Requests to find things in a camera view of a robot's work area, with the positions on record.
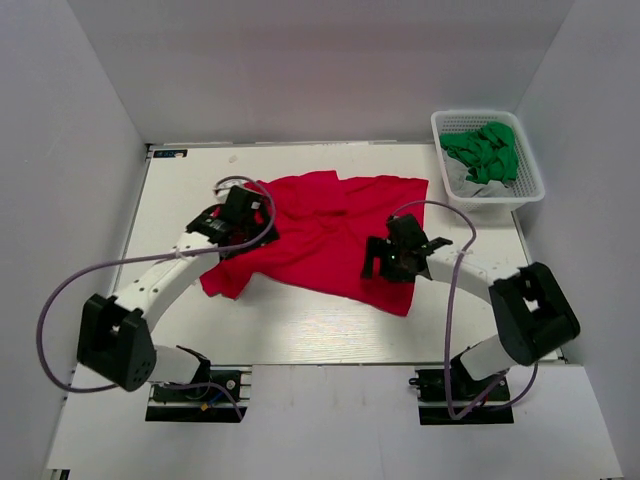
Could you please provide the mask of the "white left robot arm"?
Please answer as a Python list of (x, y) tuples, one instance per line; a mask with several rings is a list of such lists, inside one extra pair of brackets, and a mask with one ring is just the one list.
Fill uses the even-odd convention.
[(177, 385), (199, 399), (211, 387), (209, 360), (186, 347), (157, 345), (152, 332), (169, 307), (220, 262), (278, 239), (275, 203), (267, 190), (233, 183), (222, 202), (187, 224), (171, 251), (109, 297), (83, 306), (78, 362), (132, 392), (146, 383)]

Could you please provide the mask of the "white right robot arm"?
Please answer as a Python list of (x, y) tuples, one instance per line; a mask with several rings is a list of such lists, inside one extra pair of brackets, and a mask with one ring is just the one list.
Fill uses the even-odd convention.
[(456, 251), (443, 237), (430, 240), (417, 219), (387, 220), (385, 238), (366, 241), (361, 277), (413, 283), (418, 277), (448, 283), (485, 301), (497, 333), (450, 357), (451, 393), (472, 399), (513, 366), (530, 366), (574, 340), (579, 321), (550, 268), (535, 262), (510, 269)]

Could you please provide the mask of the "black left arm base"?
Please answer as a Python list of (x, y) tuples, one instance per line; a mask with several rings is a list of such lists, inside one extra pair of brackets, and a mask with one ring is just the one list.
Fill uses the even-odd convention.
[(205, 386), (177, 390), (153, 385), (145, 421), (152, 423), (237, 424), (246, 413), (251, 395), (252, 369), (248, 366), (213, 367)]

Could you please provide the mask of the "red t shirt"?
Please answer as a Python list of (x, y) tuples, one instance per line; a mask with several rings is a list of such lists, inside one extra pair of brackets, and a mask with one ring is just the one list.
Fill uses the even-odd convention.
[(384, 237), (397, 209), (424, 219), (428, 181), (397, 176), (339, 178), (334, 171), (282, 177), (266, 183), (276, 205), (278, 240), (224, 260), (203, 274), (210, 297), (238, 298), (262, 274), (287, 285), (337, 295), (406, 316), (414, 285), (361, 278), (369, 237)]

